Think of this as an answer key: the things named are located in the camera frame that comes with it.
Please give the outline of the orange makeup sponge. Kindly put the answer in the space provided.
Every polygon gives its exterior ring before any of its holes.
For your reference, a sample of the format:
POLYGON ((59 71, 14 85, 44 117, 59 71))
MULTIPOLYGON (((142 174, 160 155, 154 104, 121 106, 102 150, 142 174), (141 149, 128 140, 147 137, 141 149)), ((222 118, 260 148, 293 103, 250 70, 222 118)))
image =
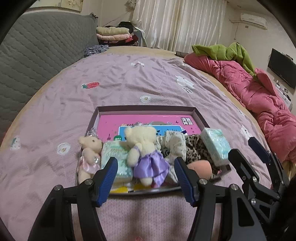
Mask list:
POLYGON ((206 180, 210 180, 212 176, 212 168, 207 160, 198 160, 191 162, 187 165, 187 167, 191 170, 194 170, 199 178, 204 178, 206 180))

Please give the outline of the leopard print scrunchie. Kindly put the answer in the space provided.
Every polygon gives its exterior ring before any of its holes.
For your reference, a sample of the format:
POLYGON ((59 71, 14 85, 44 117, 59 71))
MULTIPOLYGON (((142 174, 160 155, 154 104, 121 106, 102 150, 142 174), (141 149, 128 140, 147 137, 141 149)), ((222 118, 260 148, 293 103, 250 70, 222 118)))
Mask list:
POLYGON ((216 177, 220 169, 214 165, 214 162, 200 135, 186 135, 186 164, 199 160, 209 161, 212 168, 212 178, 216 177))

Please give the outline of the beige mouse plush pink dress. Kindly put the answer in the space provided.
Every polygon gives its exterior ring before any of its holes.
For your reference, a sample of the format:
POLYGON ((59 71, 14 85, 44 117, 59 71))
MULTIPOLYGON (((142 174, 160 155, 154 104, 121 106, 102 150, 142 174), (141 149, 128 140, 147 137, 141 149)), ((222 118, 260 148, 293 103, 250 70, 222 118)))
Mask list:
POLYGON ((92 128, 86 136, 79 137, 78 143, 82 149, 77 166, 78 184, 81 184, 100 169, 103 142, 98 138, 96 128, 92 128))

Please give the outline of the floral cream scrunchie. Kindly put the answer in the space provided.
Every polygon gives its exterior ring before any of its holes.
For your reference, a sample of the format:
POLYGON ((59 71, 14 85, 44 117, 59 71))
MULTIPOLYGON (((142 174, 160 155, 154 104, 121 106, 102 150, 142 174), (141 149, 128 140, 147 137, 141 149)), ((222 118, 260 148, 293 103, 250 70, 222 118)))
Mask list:
POLYGON ((174 161, 177 157, 186 160, 185 135, 182 132, 166 131, 163 136, 157 136, 155 147, 169 163, 169 172, 165 181, 170 184, 177 184, 178 178, 175 173, 174 161))

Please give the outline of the cream bear plush purple dress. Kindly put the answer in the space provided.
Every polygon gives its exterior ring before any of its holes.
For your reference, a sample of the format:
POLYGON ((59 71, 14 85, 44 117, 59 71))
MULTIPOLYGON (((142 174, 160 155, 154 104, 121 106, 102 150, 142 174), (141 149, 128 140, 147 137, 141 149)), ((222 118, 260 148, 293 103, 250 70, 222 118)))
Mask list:
POLYGON ((127 164, 133 176, 145 186, 160 187, 169 172, 169 163, 155 147, 156 129, 152 126, 135 126, 125 129, 125 139, 130 147, 127 164))

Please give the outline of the white yellow tissue pack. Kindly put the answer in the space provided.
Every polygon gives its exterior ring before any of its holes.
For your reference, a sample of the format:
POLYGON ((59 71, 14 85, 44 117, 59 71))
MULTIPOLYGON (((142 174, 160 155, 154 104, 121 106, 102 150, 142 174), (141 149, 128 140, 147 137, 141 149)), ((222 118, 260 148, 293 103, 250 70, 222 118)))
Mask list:
POLYGON ((124 182, 124 183, 114 183, 111 187, 110 192, 115 194, 133 192, 135 185, 136 185, 135 181, 124 182))

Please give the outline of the red pink comforter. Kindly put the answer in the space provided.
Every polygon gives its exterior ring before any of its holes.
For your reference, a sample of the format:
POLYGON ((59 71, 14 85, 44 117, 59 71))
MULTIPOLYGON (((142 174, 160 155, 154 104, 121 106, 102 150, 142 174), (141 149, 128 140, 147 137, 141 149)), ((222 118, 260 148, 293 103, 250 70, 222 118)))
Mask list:
POLYGON ((235 61, 217 61, 195 53, 187 55, 185 62, 214 76, 252 112, 279 159, 295 162, 295 116, 263 70, 256 69, 256 77, 252 77, 235 61))

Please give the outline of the pink patterned bedsheet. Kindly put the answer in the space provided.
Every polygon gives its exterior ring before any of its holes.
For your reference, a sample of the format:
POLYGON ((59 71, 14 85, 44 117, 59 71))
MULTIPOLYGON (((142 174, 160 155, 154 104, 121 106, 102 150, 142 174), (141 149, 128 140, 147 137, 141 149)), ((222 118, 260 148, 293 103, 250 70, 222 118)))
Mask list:
POLYGON ((1 150, 1 218, 16 240, 28 239, 55 185, 75 185, 78 138, 85 134, 94 110, 111 105, 195 107, 250 161, 260 183, 271 185, 266 166, 241 130, 246 128, 263 144, 264 136, 211 79, 180 59, 92 55, 51 79, 9 129, 21 146, 1 150))

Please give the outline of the green garment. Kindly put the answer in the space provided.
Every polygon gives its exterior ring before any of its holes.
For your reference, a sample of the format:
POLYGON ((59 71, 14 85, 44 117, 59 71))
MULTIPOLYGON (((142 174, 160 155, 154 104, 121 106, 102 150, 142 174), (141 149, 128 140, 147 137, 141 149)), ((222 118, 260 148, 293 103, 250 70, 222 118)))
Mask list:
POLYGON ((221 44, 203 46, 192 45, 192 50, 197 56, 208 56, 217 61, 236 61, 251 76, 256 76, 255 67, 247 50, 237 42, 226 47, 221 44))

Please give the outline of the white air conditioner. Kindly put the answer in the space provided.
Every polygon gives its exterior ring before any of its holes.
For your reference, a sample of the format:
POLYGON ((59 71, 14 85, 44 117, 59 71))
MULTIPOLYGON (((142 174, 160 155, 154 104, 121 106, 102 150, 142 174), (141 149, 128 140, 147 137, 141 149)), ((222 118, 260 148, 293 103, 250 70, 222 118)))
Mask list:
POLYGON ((267 30, 268 21, 263 17, 241 13, 240 19, 242 22, 267 30))

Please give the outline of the white striped curtain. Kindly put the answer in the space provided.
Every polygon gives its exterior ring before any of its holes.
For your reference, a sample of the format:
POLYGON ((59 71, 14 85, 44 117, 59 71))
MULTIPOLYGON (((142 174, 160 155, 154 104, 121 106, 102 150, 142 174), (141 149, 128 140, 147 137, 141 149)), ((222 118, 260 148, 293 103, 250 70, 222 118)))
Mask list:
POLYGON ((227 2, 136 1, 132 23, 142 33, 142 46, 191 52, 193 45, 219 42, 227 2))

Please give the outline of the blue patterned cloth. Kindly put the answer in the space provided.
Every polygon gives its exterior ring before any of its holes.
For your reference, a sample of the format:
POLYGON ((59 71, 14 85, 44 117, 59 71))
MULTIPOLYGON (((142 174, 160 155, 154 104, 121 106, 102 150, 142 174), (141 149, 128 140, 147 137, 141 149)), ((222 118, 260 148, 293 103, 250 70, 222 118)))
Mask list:
POLYGON ((84 51, 84 57, 89 57, 94 54, 100 54, 109 49, 108 45, 94 45, 92 47, 88 47, 84 51))

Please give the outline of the grey quilted headboard cover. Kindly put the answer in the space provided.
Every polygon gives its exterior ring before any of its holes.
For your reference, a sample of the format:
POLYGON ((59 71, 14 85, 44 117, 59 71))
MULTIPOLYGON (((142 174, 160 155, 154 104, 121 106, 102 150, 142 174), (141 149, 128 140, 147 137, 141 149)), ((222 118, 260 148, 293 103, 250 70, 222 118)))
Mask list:
POLYGON ((1 138, 15 117, 51 78, 96 45, 95 15, 27 13, 1 43, 1 138))

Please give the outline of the stack of folded clothes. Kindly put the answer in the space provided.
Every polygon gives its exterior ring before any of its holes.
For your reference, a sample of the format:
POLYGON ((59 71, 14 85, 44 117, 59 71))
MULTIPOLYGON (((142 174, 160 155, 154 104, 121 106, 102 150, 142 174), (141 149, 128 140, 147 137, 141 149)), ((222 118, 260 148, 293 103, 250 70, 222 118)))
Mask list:
POLYGON ((140 46, 142 33, 131 22, 120 22, 117 26, 97 27, 96 35, 100 45, 140 46))

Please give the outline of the black wall television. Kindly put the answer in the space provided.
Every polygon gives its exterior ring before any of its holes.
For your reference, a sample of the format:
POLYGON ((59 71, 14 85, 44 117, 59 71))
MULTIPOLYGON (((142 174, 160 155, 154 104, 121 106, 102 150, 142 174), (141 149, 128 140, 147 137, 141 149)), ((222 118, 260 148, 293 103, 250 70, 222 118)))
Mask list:
POLYGON ((268 68, 295 89, 296 65, 288 56, 272 48, 268 68))

